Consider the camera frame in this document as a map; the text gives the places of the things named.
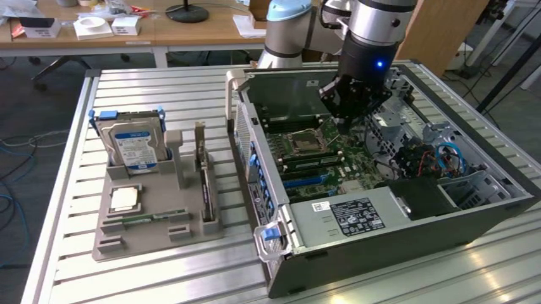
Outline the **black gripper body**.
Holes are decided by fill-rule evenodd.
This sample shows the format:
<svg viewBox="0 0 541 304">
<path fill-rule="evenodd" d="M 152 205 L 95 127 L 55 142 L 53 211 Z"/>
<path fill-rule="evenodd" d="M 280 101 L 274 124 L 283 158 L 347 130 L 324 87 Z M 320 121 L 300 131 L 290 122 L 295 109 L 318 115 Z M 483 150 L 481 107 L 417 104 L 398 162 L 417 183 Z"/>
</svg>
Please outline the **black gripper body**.
<svg viewBox="0 0 541 304">
<path fill-rule="evenodd" d="M 338 76 L 369 85 L 381 85 L 393 64 L 399 43 L 377 46 L 346 37 L 339 56 Z"/>
</svg>

